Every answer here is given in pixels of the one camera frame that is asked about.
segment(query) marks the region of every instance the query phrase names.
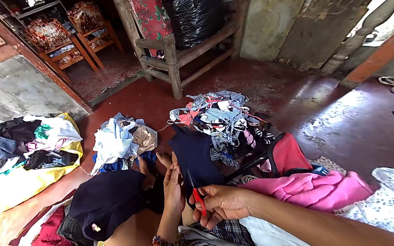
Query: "orange wooden beam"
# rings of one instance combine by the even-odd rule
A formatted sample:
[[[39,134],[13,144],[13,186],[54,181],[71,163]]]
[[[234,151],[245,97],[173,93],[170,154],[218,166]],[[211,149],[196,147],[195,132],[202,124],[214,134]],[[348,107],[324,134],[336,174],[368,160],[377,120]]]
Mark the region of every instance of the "orange wooden beam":
[[[386,40],[366,61],[355,68],[340,85],[355,88],[394,58],[394,34]]]

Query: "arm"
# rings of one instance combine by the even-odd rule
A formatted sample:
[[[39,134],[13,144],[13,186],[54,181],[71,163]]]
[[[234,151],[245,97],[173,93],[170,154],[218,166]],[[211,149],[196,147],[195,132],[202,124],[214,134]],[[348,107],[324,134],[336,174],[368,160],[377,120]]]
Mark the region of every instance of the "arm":
[[[249,215],[268,221],[311,246],[394,245],[394,233],[340,216],[317,212],[281,202],[250,190],[224,187],[200,187],[206,194],[205,207],[210,216],[202,217],[196,204],[194,220],[213,228],[222,219],[240,219]]]
[[[179,166],[175,162],[167,170],[164,179],[165,205],[157,236],[163,242],[168,243],[174,243],[177,239],[177,228],[179,227],[182,211],[185,208],[185,199],[181,194],[178,181],[179,174]]]

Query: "black bag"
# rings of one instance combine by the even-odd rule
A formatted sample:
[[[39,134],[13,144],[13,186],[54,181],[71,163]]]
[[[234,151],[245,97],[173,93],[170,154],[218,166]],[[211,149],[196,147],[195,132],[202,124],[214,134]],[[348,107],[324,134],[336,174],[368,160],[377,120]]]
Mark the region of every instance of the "black bag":
[[[179,50],[211,37],[224,25],[223,0],[163,0]]]

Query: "wooden door frame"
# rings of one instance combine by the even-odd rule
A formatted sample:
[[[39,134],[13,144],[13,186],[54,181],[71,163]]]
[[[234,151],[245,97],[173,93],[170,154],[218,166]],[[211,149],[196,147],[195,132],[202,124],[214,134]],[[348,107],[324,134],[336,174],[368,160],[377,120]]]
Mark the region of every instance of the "wooden door frame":
[[[59,86],[70,98],[78,103],[89,114],[93,113],[92,107],[79,96],[71,87],[69,87],[57,73],[48,67],[37,54],[35,54],[30,47],[24,44],[14,33],[8,29],[2,20],[0,20],[0,37],[8,44],[11,45],[19,54],[23,55],[31,64],[39,69],[43,74],[48,76]]]

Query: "foot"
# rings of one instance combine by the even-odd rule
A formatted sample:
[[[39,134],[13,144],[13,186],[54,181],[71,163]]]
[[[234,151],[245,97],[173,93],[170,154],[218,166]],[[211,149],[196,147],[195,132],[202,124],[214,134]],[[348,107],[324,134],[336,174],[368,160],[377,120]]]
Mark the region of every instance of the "foot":
[[[167,169],[172,165],[171,158],[166,154],[161,154],[159,152],[156,152],[156,156],[158,157],[162,165],[164,165]]]
[[[139,170],[141,171],[142,174],[145,174],[145,180],[142,183],[142,189],[143,190],[148,190],[150,188],[153,188],[153,185],[155,185],[156,182],[156,177],[153,176],[150,171],[148,170],[147,163],[142,159],[141,157],[138,157],[139,160]]]

